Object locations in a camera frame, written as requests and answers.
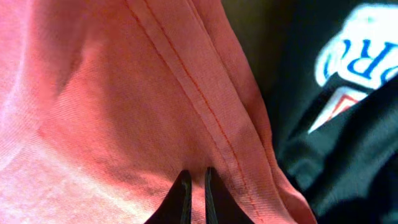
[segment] red and white graphic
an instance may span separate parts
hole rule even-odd
[[[357,102],[365,99],[367,96],[366,93],[346,86],[338,88],[308,130],[308,133],[313,132],[335,116],[354,106]]]

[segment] pink fabric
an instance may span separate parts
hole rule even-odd
[[[0,0],[0,222],[143,223],[214,166],[256,223],[315,223],[214,0]]]

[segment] seam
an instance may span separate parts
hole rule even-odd
[[[145,2],[145,5],[147,6],[149,12],[152,14],[152,17],[155,19],[157,25],[160,27],[160,29],[162,30],[163,34],[165,35],[165,37],[166,37],[166,39],[167,39],[167,42],[170,44],[172,50],[173,50],[174,53],[176,54],[176,56],[177,56],[179,62],[181,63],[181,65],[182,65],[182,67],[183,67],[183,69],[184,69],[184,72],[185,72],[185,73],[187,74],[187,76],[191,79],[192,83],[193,83],[193,84],[195,85],[195,87],[197,88],[199,94],[200,94],[201,97],[204,99],[205,104],[207,105],[208,109],[210,110],[210,113],[211,113],[211,114],[213,115],[213,117],[215,118],[215,120],[216,120],[216,122],[217,122],[217,125],[218,125],[218,127],[219,127],[219,129],[220,129],[220,131],[221,131],[221,133],[222,133],[222,135],[223,135],[223,137],[225,138],[225,140],[226,140],[228,146],[231,148],[231,152],[233,153],[233,156],[234,156],[234,158],[235,158],[236,164],[237,164],[237,166],[238,166],[239,173],[240,173],[241,176],[242,176],[242,181],[243,181],[244,189],[246,190],[246,193],[248,194],[250,204],[252,205],[252,207],[253,207],[253,209],[254,209],[254,211],[255,211],[255,213],[256,213],[258,219],[260,219],[260,221],[264,223],[264,220],[263,220],[262,218],[260,218],[260,214],[259,214],[259,212],[258,212],[258,210],[257,210],[257,208],[256,208],[256,206],[255,206],[255,204],[254,204],[254,202],[253,202],[253,199],[252,199],[251,195],[249,194],[249,190],[248,190],[248,187],[247,187],[247,183],[246,183],[246,180],[245,180],[245,176],[244,176],[244,174],[243,174],[242,167],[241,167],[241,165],[240,165],[240,162],[239,162],[239,160],[238,160],[238,157],[237,157],[237,155],[236,155],[236,153],[235,153],[234,147],[232,146],[231,142],[229,141],[227,135],[225,134],[225,131],[224,131],[224,129],[222,128],[219,119],[217,118],[217,115],[215,115],[215,112],[214,112],[213,109],[210,107],[210,104],[209,104],[208,100],[206,99],[204,93],[203,93],[202,90],[200,89],[198,83],[193,79],[193,77],[191,76],[191,74],[188,72],[188,69],[186,68],[185,64],[183,63],[183,61],[182,61],[180,55],[178,54],[177,50],[175,49],[175,47],[174,47],[173,44],[171,43],[170,38],[169,38],[168,35],[166,34],[164,28],[161,26],[159,20],[156,18],[156,16],[155,16],[153,10],[149,7],[147,0],[144,0],[144,2]]]
[[[150,43],[151,43],[152,47],[155,49],[157,56],[161,59],[161,61],[163,62],[163,64],[173,73],[172,69],[169,67],[169,65],[167,64],[167,62],[166,62],[165,59],[163,58],[163,56],[159,53],[159,51],[158,51],[157,47],[155,46],[155,44],[153,43],[151,37],[149,37],[148,33],[147,33],[146,30],[145,30],[145,27],[141,24],[141,21],[139,20],[139,18],[138,18],[138,17],[135,15],[135,13],[130,9],[127,0],[124,0],[124,2],[126,3],[126,6],[127,6],[127,8],[129,9],[129,11],[130,11],[130,13],[131,13],[131,16],[137,21],[138,26],[144,31],[145,36],[150,40]],[[195,109],[195,106],[193,105],[193,102],[189,99],[189,96],[187,95],[187,93],[186,93],[185,90],[183,89],[182,84],[181,84],[178,80],[177,80],[177,83],[178,83],[178,85],[181,87],[183,94],[188,98],[188,101],[189,101],[190,104],[192,105],[192,108],[194,109],[194,111],[196,112],[196,114],[198,115],[198,117],[200,118],[199,112]],[[219,151],[219,153],[220,153],[220,149],[219,149],[219,147],[217,146],[217,143],[216,143],[215,139],[213,138],[213,135],[211,135],[211,133],[210,133],[209,129],[207,128],[205,122],[204,122],[202,119],[200,119],[200,120],[202,121],[204,127],[206,128],[207,132],[208,132],[209,135],[210,135],[211,140],[213,141],[214,145],[216,146],[216,148],[218,149],[218,151]],[[226,159],[224,158],[224,156],[222,155],[222,153],[220,153],[220,155],[221,155],[221,158],[223,158],[224,163],[226,164],[226,167],[227,167],[227,171],[228,171],[229,176],[232,176],[231,171],[229,170],[228,163],[227,163]],[[236,188],[235,188],[235,186],[234,186],[234,182],[233,182],[233,181],[232,181],[232,188],[236,191]]]
[[[192,11],[192,13],[194,13],[194,15],[195,15],[195,17],[197,17],[197,12],[195,11],[195,9],[193,8],[193,6],[191,5],[191,4],[188,4],[189,5],[189,7],[190,7],[190,9],[191,9],[191,11]],[[207,41],[208,41],[208,43],[211,45],[211,48],[214,50],[214,52],[215,52],[215,54],[217,55],[217,59],[223,64],[223,66],[224,66],[224,69],[226,70],[226,72],[228,73],[228,74],[230,74],[230,72],[229,72],[229,70],[227,69],[227,66],[226,66],[226,64],[224,63],[224,61],[221,59],[221,57],[220,57],[220,53],[219,53],[219,51],[217,50],[217,48],[214,46],[214,43],[212,42],[212,38],[210,37],[210,35],[209,35],[209,33],[207,32],[207,30],[206,30],[206,28],[205,28],[205,25],[203,24],[203,23],[200,23],[199,21],[197,21],[198,22],[198,24],[199,24],[199,26],[202,28],[202,30],[206,33],[206,39],[207,39]],[[266,150],[266,146],[264,145],[264,143],[263,143],[263,141],[261,141],[261,139],[260,139],[260,142],[261,142],[261,145],[263,146],[263,148],[264,148],[264,152],[265,152],[265,155],[266,155],[266,158],[267,158],[267,160],[268,160],[268,162],[269,163],[271,163],[270,161],[271,161],[271,159],[270,159],[270,157],[269,157],[269,155],[268,155],[268,152],[266,152],[267,150]],[[282,197],[281,197],[281,193],[280,193],[280,187],[279,187],[279,185],[277,184],[277,174],[275,174],[275,171],[273,170],[273,168],[270,166],[270,170],[271,170],[271,176],[272,176],[272,180],[274,181],[274,183],[273,183],[273,185],[274,185],[274,187],[275,187],[275,189],[276,189],[276,191],[277,191],[277,193],[278,193],[278,195],[280,196],[280,199],[282,199]],[[285,201],[284,200],[280,200],[280,202],[281,202],[281,204],[284,206],[284,208],[287,210],[287,212],[290,214],[290,211],[289,211],[289,209],[287,208],[287,204],[285,203]]]
[[[201,23],[200,21],[198,21],[199,19],[201,19],[201,17],[200,17],[200,15],[197,13],[197,11],[193,8],[194,6],[193,6],[192,4],[188,4],[188,5],[189,5],[189,7],[190,7],[192,13],[195,15],[195,17],[196,17],[196,19],[197,19],[198,25],[201,27],[202,31],[206,34],[206,40],[207,40],[208,44],[209,44],[209,45],[211,46],[211,48],[213,49],[215,55],[217,56],[217,59],[218,59],[218,60],[220,61],[220,63],[223,65],[223,68],[225,69],[226,73],[230,75],[230,72],[229,72],[229,70],[227,69],[226,64],[225,64],[224,61],[221,59],[220,53],[218,52],[217,48],[214,46],[214,43],[212,42],[212,38],[210,37],[209,33],[207,32],[204,23]],[[267,160],[269,161],[267,152],[265,152],[265,155],[266,155]],[[272,180],[274,181],[274,183],[276,183],[275,177],[274,177],[274,173],[273,173],[273,171],[272,171],[272,168],[270,168],[270,169],[271,169]],[[275,186],[275,189],[276,189],[276,191],[278,192],[278,195],[280,195],[280,192],[279,192],[279,189],[278,189],[277,186]],[[281,202],[282,202],[283,206],[285,207],[285,209],[287,210],[285,203],[284,203],[283,201],[281,201]],[[257,211],[256,209],[255,209],[255,212],[256,212],[256,215],[258,216],[258,218],[260,219],[260,221],[264,223],[264,220],[260,218],[259,213],[258,213],[258,211]]]

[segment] white logo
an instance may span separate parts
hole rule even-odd
[[[335,73],[361,86],[378,89],[398,73],[398,7],[363,4],[321,50],[315,78],[323,86]]]

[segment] black fabric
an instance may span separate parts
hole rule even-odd
[[[374,91],[338,75],[320,87],[314,76],[322,47],[364,2],[398,3],[297,1],[279,81],[266,98],[278,163],[319,223],[398,223],[398,77]],[[340,86],[369,96],[309,134]]]

